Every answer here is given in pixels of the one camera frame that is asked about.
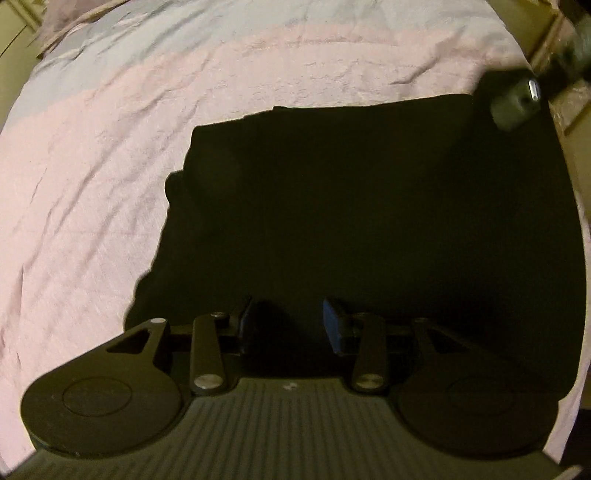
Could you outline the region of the mauve pillow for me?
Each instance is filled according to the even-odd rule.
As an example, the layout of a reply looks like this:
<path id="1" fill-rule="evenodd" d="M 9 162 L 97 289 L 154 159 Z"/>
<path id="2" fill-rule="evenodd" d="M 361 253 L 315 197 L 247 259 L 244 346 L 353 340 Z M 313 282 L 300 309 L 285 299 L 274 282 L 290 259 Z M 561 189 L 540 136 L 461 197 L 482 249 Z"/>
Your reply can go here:
<path id="1" fill-rule="evenodd" d="M 127 0 L 48 1 L 38 34 L 40 54 L 47 53 L 76 26 L 91 23 L 126 2 Z"/>

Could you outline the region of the black zip fleece jacket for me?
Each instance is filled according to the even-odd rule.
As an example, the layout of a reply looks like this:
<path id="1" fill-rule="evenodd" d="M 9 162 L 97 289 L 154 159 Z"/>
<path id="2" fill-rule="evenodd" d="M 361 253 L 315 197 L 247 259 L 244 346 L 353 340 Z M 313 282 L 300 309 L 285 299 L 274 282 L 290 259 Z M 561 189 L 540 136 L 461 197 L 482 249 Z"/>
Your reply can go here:
<path id="1" fill-rule="evenodd" d="M 504 132 L 476 98 L 274 108 L 194 128 L 127 326 L 270 305 L 276 373 L 310 369 L 331 299 L 373 313 L 413 389 L 561 399 L 586 308 L 577 206 L 547 110 Z"/>

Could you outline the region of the pink grey bedspread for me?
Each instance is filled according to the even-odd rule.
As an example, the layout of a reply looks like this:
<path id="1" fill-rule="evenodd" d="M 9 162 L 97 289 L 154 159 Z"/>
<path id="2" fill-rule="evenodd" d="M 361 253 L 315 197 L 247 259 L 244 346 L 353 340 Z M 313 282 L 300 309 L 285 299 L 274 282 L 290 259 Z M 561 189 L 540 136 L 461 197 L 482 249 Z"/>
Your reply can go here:
<path id="1" fill-rule="evenodd" d="M 42 374 L 112 338 L 199 124 L 466 93 L 526 58 L 485 1 L 130 1 L 33 70 L 1 134 L 1 470 Z"/>

